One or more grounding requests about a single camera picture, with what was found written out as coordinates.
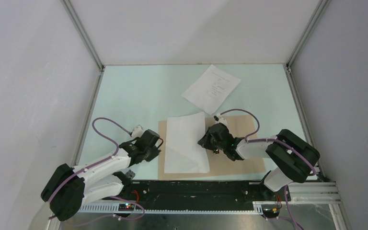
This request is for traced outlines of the printed white paper sheet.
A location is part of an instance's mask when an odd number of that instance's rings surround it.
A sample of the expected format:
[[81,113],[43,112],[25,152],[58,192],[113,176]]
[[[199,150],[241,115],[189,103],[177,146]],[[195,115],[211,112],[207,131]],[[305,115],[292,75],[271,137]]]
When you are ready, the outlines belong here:
[[240,82],[241,79],[210,65],[182,96],[197,108],[212,115]]

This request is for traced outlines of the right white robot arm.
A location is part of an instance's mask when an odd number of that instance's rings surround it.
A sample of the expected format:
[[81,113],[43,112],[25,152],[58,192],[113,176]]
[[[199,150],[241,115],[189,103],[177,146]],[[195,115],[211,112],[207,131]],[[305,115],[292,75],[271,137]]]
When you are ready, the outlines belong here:
[[264,176],[259,188],[265,200],[274,199],[286,185],[304,183],[318,173],[315,165],[320,153],[288,129],[268,138],[248,139],[234,137],[226,125],[217,123],[197,143],[207,150],[222,151],[232,161],[270,158],[276,168]]

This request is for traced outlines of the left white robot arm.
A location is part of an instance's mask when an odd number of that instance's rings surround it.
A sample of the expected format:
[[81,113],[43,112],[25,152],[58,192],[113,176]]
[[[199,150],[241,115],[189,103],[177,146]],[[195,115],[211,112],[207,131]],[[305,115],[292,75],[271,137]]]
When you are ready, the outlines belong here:
[[150,162],[161,152],[159,134],[137,126],[132,140],[117,144],[116,150],[90,163],[56,168],[41,192],[41,199],[60,221],[73,217],[83,205],[110,196],[128,199],[132,186],[122,170],[143,161]]

